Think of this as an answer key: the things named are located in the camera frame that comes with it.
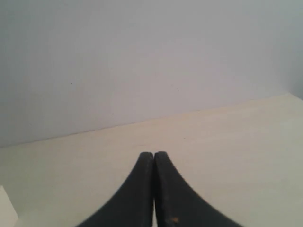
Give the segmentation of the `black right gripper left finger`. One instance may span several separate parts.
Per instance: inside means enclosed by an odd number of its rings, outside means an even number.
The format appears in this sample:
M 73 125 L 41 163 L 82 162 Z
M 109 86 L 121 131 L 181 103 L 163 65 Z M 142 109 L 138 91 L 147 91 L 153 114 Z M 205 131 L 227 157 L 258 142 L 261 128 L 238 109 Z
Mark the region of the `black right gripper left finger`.
M 153 154 L 142 152 L 117 192 L 80 227 L 151 227 Z

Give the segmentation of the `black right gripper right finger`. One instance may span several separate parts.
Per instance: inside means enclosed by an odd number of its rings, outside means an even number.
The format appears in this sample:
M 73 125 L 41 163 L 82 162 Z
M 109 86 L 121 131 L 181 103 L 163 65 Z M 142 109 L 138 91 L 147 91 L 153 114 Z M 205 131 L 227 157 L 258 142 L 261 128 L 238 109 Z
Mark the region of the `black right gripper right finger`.
M 202 199 L 164 151 L 154 155 L 153 193 L 159 227 L 239 227 Z

